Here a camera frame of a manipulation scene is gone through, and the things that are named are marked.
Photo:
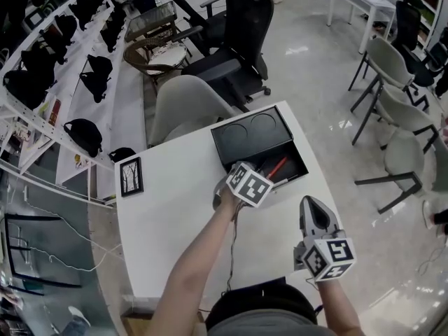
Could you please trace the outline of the brown wicker chair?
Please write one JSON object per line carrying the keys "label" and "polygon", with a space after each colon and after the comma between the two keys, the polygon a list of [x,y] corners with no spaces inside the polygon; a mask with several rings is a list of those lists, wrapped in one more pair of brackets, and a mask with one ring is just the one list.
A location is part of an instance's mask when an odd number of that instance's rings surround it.
{"label": "brown wicker chair", "polygon": [[183,43],[145,38],[128,45],[123,59],[149,77],[156,87],[158,80],[189,65],[188,49]]}

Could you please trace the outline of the white metal shelving rack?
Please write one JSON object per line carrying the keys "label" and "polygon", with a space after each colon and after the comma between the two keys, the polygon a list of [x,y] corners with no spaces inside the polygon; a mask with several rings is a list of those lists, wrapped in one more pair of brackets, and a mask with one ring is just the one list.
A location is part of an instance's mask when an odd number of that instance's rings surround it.
{"label": "white metal shelving rack", "polygon": [[[0,70],[0,120],[8,126],[0,143],[0,170],[28,184],[104,208],[111,208],[120,196],[118,173],[108,154],[119,147],[136,152],[147,147],[143,82],[140,73],[124,62],[125,32],[118,35],[113,52],[108,52],[100,36],[112,11],[112,2],[105,3],[84,31],[74,33],[67,61],[55,67],[56,83],[46,95],[45,116],[27,108],[2,84],[5,74],[19,66],[20,49]],[[80,81],[89,53],[105,54],[113,65],[106,97],[99,104],[88,97]],[[97,157],[90,157],[63,130],[63,124],[75,118],[92,121],[100,131],[102,150]],[[1,154],[17,126],[26,127],[31,135],[41,135],[38,141],[29,140],[21,147],[17,164],[11,164],[2,160]]]}

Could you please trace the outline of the black picture frame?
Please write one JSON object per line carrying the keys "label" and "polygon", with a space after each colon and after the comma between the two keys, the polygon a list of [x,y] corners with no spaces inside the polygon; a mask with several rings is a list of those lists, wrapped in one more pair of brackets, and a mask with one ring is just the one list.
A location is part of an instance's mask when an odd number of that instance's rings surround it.
{"label": "black picture frame", "polygon": [[122,197],[128,197],[144,191],[140,157],[120,165],[120,191]]}

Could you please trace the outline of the dark glass-top table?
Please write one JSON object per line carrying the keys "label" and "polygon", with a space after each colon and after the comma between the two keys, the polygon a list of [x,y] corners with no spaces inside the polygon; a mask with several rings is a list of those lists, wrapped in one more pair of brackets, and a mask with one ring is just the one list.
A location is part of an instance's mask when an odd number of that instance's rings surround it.
{"label": "dark glass-top table", "polygon": [[141,36],[170,39],[170,36],[176,33],[176,19],[176,7],[173,1],[156,6],[129,21],[125,41],[129,43]]}

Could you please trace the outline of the person's grey shirt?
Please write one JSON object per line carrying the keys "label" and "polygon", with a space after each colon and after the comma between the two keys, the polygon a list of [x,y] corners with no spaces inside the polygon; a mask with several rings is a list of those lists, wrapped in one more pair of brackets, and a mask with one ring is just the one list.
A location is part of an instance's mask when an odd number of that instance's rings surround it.
{"label": "person's grey shirt", "polygon": [[280,309],[247,311],[218,322],[207,336],[336,336],[308,318]]}

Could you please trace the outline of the black high-back office chair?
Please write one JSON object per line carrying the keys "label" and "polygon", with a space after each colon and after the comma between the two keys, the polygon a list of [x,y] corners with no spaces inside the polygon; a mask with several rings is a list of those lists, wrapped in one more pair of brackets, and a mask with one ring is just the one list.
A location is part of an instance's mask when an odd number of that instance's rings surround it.
{"label": "black high-back office chair", "polygon": [[262,47],[274,13],[273,0],[226,0],[223,45],[213,54],[184,68],[181,74],[196,76],[241,112],[252,95],[271,90]]}

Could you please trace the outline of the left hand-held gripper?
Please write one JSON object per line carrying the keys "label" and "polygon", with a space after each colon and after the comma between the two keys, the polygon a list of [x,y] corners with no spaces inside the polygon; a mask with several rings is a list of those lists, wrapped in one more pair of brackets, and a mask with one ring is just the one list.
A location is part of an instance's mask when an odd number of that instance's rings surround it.
{"label": "left hand-held gripper", "polygon": [[258,208],[273,189],[274,183],[258,173],[253,163],[238,161],[214,189],[212,202],[214,210],[221,204],[221,191],[225,186],[244,203],[244,206]]}

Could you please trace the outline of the black metal floor frame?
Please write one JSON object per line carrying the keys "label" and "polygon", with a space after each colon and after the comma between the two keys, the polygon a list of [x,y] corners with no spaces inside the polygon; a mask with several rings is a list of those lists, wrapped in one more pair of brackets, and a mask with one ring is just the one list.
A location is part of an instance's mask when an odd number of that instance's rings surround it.
{"label": "black metal floor frame", "polygon": [[12,221],[32,221],[32,222],[52,222],[52,221],[60,221],[61,217],[53,217],[53,216],[28,216],[28,215],[22,215],[22,214],[11,214],[6,213],[4,216],[4,237],[5,237],[5,247],[6,247],[6,255],[9,263],[10,273],[11,276],[15,279],[19,279],[21,281],[28,281],[32,283],[42,284],[45,286],[52,286],[57,288],[81,288],[81,285],[79,284],[73,284],[73,283],[64,283],[64,282],[58,282],[48,279],[42,279],[36,276],[30,276],[27,274],[21,274],[15,271],[15,265],[13,262],[13,255],[12,251],[31,251],[30,247],[21,247],[21,246],[13,246],[10,243],[10,233],[8,225]]}

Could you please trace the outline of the grey chair with black legs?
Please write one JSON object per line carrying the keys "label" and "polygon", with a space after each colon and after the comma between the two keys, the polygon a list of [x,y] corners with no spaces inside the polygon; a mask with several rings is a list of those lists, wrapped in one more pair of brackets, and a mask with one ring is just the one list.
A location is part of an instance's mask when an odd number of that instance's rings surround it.
{"label": "grey chair with black legs", "polygon": [[348,91],[352,89],[364,64],[366,67],[372,68],[375,71],[376,76],[351,107],[351,112],[354,112],[357,106],[364,100],[377,83],[380,86],[388,83],[389,85],[399,88],[408,94],[413,106],[423,104],[423,111],[428,111],[429,102],[426,97],[414,101],[410,95],[410,86],[413,84],[417,75],[415,73],[410,73],[407,70],[405,58],[388,41],[381,37],[373,37],[367,42],[365,52]]}
{"label": "grey chair with black legs", "polygon": [[427,143],[427,150],[433,148],[435,152],[435,180],[432,191],[448,194],[448,147],[440,137],[435,126],[431,125],[432,135]]}
{"label": "grey chair with black legs", "polygon": [[395,183],[401,194],[386,206],[378,209],[379,214],[391,210],[411,195],[423,189],[421,176],[424,172],[425,153],[431,146],[421,146],[417,136],[428,130],[438,136],[438,131],[430,117],[418,108],[395,98],[389,87],[384,87],[377,100],[378,114],[392,125],[396,126],[388,143],[384,147],[385,176],[355,180],[357,186]]}

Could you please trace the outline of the person's right forearm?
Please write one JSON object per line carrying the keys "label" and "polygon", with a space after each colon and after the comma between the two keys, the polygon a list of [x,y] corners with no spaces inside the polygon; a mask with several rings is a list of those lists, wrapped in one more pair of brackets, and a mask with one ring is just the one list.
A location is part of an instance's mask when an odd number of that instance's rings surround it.
{"label": "person's right forearm", "polygon": [[327,327],[337,336],[365,336],[359,317],[338,280],[317,283]]}

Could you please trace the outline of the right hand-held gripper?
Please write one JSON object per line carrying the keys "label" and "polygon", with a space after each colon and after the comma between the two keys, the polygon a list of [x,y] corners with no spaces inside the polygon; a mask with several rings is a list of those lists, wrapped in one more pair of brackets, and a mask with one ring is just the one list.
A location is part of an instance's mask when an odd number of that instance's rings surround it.
{"label": "right hand-held gripper", "polygon": [[300,203],[303,239],[293,251],[295,270],[308,270],[315,282],[343,277],[356,263],[352,238],[331,237],[340,230],[335,213],[321,200],[306,195]]}

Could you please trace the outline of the grey shell chair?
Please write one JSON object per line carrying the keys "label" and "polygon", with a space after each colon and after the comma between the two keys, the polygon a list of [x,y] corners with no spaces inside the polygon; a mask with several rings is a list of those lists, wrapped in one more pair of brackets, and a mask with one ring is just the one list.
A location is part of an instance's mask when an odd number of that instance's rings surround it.
{"label": "grey shell chair", "polygon": [[177,76],[158,92],[148,144],[157,146],[236,115],[236,110],[202,79]]}

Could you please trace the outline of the red pen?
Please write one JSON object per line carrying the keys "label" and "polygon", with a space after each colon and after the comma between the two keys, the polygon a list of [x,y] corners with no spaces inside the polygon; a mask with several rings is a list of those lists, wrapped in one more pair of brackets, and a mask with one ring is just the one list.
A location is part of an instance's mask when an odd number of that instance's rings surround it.
{"label": "red pen", "polygon": [[271,180],[272,177],[285,165],[287,157],[283,157],[274,168],[266,175],[267,180]]}

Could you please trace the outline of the person's black trousers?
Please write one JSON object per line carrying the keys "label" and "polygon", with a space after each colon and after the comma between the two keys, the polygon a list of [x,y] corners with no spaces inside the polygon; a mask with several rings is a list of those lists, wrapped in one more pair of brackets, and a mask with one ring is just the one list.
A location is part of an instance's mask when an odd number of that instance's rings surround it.
{"label": "person's black trousers", "polygon": [[287,284],[284,278],[280,278],[222,294],[205,321],[206,329],[211,330],[219,323],[244,312],[259,310],[291,312],[317,323],[316,313],[308,299],[298,289]]}

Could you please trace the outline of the black box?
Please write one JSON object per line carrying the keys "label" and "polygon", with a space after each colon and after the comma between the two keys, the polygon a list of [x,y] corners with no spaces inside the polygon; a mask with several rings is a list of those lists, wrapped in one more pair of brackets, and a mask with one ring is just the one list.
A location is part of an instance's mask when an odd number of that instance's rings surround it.
{"label": "black box", "polygon": [[211,133],[227,172],[238,161],[250,162],[258,173],[266,177],[283,157],[287,157],[285,165],[272,177],[272,182],[294,175],[301,178],[309,173],[295,145],[293,133],[276,106],[244,115],[234,122],[213,128]]}

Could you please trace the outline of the black mesh office chair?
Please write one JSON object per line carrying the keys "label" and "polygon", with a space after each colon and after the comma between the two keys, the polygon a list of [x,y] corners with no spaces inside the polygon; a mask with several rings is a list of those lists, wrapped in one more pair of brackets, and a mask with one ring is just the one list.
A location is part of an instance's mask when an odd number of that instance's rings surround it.
{"label": "black mesh office chair", "polygon": [[428,88],[434,83],[434,78],[426,65],[414,54],[418,43],[421,14],[405,1],[396,2],[397,34],[392,46],[403,56],[407,70],[415,76],[414,84]]}

